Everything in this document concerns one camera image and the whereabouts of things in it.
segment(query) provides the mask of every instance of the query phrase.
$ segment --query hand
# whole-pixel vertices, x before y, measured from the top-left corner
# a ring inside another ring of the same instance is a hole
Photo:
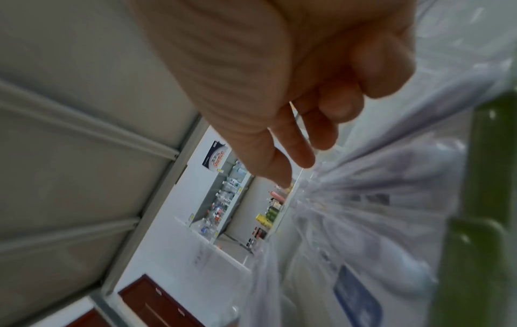
[[[309,168],[364,96],[414,72],[414,0],[131,0],[149,40],[194,105],[254,175],[281,186],[289,156]]]

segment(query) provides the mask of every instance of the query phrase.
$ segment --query red-brown door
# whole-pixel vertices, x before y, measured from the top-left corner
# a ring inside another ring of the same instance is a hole
[[[148,327],[203,327],[203,325],[147,275],[119,292],[120,297]],[[109,327],[91,310],[68,327]]]

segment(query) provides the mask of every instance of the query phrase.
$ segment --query plastic bag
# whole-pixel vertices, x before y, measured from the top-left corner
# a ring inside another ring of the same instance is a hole
[[[350,326],[511,325],[516,113],[474,69],[303,185],[305,255]]]

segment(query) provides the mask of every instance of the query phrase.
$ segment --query door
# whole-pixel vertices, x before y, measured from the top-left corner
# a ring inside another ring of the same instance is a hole
[[[204,327],[147,275],[119,292],[126,305],[148,327]],[[109,327],[91,310],[67,327]]]

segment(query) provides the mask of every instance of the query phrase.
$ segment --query brown wooden door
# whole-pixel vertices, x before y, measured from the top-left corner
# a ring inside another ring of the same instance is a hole
[[[140,277],[119,294],[127,306],[148,327],[204,327],[147,275]],[[109,327],[109,325],[92,310],[68,327]]]

